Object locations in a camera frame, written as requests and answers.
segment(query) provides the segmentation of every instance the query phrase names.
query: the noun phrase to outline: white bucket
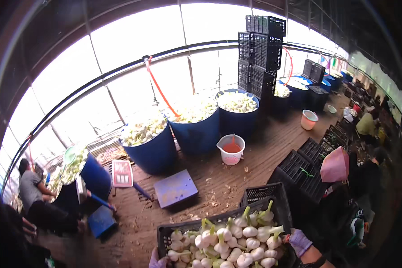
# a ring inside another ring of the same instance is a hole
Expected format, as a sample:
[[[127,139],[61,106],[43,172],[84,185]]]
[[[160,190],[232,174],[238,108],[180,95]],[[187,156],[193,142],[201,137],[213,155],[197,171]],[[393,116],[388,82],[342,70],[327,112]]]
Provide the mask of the white bucket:
[[[237,144],[241,150],[238,153],[227,153],[223,150],[223,147],[232,142],[232,137],[234,135],[230,134],[230,135],[226,135],[223,136],[219,142],[216,144],[216,146],[219,148],[220,150],[220,155],[222,157],[222,161],[227,164],[227,165],[235,165],[237,164],[240,159],[241,156],[243,155],[243,151],[244,148],[246,148],[246,143],[244,142],[243,138],[240,136],[235,135],[235,144]]]

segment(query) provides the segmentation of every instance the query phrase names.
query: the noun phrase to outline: shirt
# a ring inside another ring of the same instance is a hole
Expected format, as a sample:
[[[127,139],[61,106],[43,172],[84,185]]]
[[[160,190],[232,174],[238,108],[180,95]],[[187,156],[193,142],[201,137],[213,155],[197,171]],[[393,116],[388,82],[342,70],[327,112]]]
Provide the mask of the shirt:
[[[31,170],[26,170],[19,179],[19,194],[26,213],[34,202],[43,200],[42,192],[37,188],[40,182],[39,176]]]
[[[362,116],[362,119],[356,125],[356,130],[361,135],[375,135],[375,123],[374,119],[372,118],[372,114],[365,113]]]
[[[367,194],[370,199],[371,209],[374,212],[378,212],[380,203],[380,178],[380,167],[371,160],[366,161],[360,167],[355,167],[348,176],[351,196],[358,199]]]

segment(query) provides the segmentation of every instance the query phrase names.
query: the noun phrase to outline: orange hose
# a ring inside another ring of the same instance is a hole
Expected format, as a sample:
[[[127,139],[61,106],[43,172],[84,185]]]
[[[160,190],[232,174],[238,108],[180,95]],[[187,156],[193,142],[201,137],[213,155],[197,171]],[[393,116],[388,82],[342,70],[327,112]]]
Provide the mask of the orange hose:
[[[28,136],[27,140],[30,140],[28,142],[28,150],[30,152],[31,171],[34,171],[34,162],[33,162],[33,158],[31,157],[31,135]]]
[[[292,57],[290,56],[289,51],[288,51],[285,47],[283,47],[283,48],[284,48],[284,50],[287,52],[287,54],[289,55],[289,58],[290,58],[290,75],[289,75],[289,79],[288,79],[287,82],[284,84],[284,86],[286,86],[287,83],[289,83],[290,78],[292,77],[292,73],[293,73],[293,62],[292,62]]]
[[[179,115],[176,113],[176,111],[171,107],[171,105],[168,103],[167,99],[165,98],[164,94],[162,93],[162,90],[159,88],[158,83],[155,80],[155,77],[153,76],[152,72],[150,71],[150,60],[152,59],[152,56],[150,56],[148,61],[145,61],[147,71],[150,73],[150,77],[153,80],[153,83],[155,83],[156,88],[158,89],[159,93],[161,94],[162,98],[164,99],[165,103],[168,105],[170,110],[174,113],[175,117],[179,117]]]

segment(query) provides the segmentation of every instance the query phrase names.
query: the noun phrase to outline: hand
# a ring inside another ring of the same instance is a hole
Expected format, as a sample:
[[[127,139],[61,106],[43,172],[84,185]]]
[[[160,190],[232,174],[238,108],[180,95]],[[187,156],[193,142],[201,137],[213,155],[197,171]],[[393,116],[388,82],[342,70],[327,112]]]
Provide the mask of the hand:
[[[296,255],[300,258],[311,247],[312,242],[308,240],[305,234],[299,230],[291,228],[291,235],[289,237],[289,243],[295,250]]]
[[[158,248],[154,247],[152,250],[152,256],[150,257],[149,268],[166,268],[167,263],[170,262],[168,257],[161,258],[158,256]]]

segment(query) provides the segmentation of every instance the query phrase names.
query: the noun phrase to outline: black pants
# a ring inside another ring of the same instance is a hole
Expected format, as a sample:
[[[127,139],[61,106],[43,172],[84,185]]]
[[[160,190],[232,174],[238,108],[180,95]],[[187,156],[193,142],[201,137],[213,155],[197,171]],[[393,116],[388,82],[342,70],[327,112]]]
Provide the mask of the black pants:
[[[375,137],[372,137],[371,135],[362,135],[362,134],[359,134],[359,136],[362,141],[366,142],[366,144],[373,145],[374,147],[378,146],[378,140]]]
[[[28,219],[37,227],[56,233],[77,233],[77,219],[53,204],[36,201],[28,210]]]

